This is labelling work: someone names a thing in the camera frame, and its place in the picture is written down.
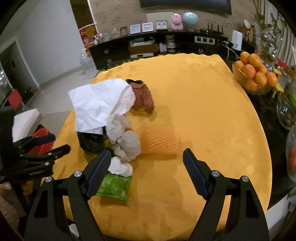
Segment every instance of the orange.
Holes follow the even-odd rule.
[[[243,73],[245,74],[247,79],[253,79],[256,74],[256,69],[252,65],[246,64],[243,68]]]
[[[247,80],[246,89],[255,92],[258,89],[258,85],[256,84],[254,79]]]
[[[249,56],[250,56],[250,54],[248,52],[245,52],[245,51],[241,52],[241,54],[240,54],[241,62],[243,62],[244,64],[248,64],[249,63]]]
[[[257,72],[255,75],[255,81],[257,84],[265,86],[267,83],[267,78],[264,73]]]
[[[244,68],[244,63],[238,60],[238,61],[236,61],[236,62],[234,63],[234,66],[235,66],[236,68],[238,68],[240,71],[242,71],[243,68]]]
[[[277,83],[277,76],[273,72],[268,72],[266,75],[267,78],[267,84],[270,85],[271,87],[275,87]]]
[[[255,54],[255,53],[252,53],[250,56],[249,56],[249,62],[251,65],[253,65],[255,68],[256,67],[259,67],[260,65],[262,65],[262,60],[260,59],[260,57]]]
[[[267,73],[268,73],[267,68],[263,64],[261,64],[259,67],[255,68],[255,69],[257,72],[261,72],[265,75],[267,75]]]
[[[240,71],[236,67],[234,67],[232,70],[233,70],[233,75],[237,81],[243,82],[246,80],[246,76],[243,74],[242,71]]]

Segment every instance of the tv stand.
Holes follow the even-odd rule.
[[[177,53],[195,53],[195,54],[218,54],[222,59],[227,58],[228,50],[220,43],[221,41],[228,41],[227,37],[221,34],[205,33],[200,31],[154,31],[140,34],[132,34],[120,36],[116,39],[111,39],[106,42],[99,43],[89,48],[94,63],[98,70],[108,69],[108,64],[111,62],[121,62],[122,60],[129,60],[130,54],[128,52],[128,42],[140,37],[153,37],[156,43],[165,43],[166,35],[174,35],[177,44]],[[209,43],[195,43],[195,36],[215,39],[214,44]],[[243,41],[242,49],[253,53],[255,47]],[[236,61],[236,56],[232,51],[229,51],[228,60]]]

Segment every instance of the brown cloth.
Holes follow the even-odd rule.
[[[133,105],[134,110],[139,110],[142,106],[145,107],[145,112],[151,114],[154,109],[154,102],[151,93],[145,84],[137,84],[135,82],[129,82],[133,88],[133,92],[136,95],[136,100]]]

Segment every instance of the doorway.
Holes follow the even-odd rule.
[[[23,103],[27,105],[39,86],[34,82],[16,42],[0,54],[0,62],[11,86],[18,90]]]

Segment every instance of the pink pig figurine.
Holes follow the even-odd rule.
[[[181,15],[175,13],[172,16],[173,22],[172,22],[172,29],[173,30],[183,30],[183,24],[182,24],[182,17]]]

